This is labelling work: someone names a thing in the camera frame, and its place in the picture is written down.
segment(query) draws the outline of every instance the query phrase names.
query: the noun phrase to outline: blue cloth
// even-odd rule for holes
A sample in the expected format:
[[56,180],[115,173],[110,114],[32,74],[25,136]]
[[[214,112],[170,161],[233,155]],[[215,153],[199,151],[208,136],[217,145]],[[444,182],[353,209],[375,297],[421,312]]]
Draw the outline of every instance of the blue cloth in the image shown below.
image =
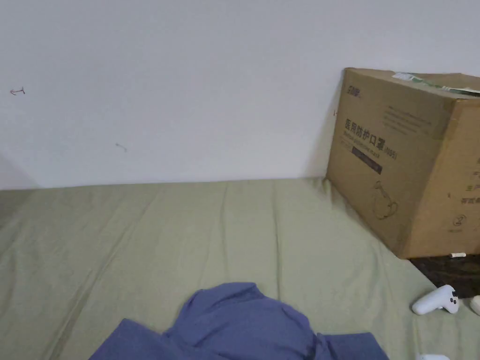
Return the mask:
[[197,291],[158,334],[124,319],[91,360],[388,360],[370,333],[315,335],[308,319],[253,283]]

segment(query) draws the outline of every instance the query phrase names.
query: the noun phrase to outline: mattress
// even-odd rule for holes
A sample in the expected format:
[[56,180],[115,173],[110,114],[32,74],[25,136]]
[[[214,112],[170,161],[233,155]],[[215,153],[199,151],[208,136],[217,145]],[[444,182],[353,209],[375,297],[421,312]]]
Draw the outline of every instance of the mattress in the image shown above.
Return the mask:
[[87,359],[123,318],[162,332],[200,288],[252,281],[323,334],[372,332],[390,359],[480,358],[480,317],[416,316],[434,285],[327,181],[0,192],[0,359]]

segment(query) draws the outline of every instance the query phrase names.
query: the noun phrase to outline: dark floor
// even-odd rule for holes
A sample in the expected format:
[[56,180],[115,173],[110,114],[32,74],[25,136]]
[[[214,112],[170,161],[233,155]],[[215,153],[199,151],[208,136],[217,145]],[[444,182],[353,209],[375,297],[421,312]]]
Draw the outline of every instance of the dark floor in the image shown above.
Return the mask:
[[448,256],[411,259],[416,266],[437,287],[453,286],[460,299],[480,295],[480,255],[462,258]]

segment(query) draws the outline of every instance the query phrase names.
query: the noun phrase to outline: cardboard box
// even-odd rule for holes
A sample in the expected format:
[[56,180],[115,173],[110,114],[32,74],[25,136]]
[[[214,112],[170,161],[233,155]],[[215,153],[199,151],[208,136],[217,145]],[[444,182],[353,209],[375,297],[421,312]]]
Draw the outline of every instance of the cardboard box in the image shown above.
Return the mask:
[[480,253],[480,78],[346,69],[327,177],[400,258]]

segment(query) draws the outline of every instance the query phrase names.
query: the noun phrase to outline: dark label strip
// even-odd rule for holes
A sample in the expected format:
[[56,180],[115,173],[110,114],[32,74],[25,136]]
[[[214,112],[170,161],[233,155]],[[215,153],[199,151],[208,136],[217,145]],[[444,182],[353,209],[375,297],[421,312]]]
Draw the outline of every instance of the dark label strip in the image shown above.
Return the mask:
[[375,172],[381,174],[382,173],[382,165],[376,163],[368,156],[366,156],[362,151],[357,149],[356,147],[352,147],[352,154],[358,157],[361,161],[367,164],[370,168],[372,168]]

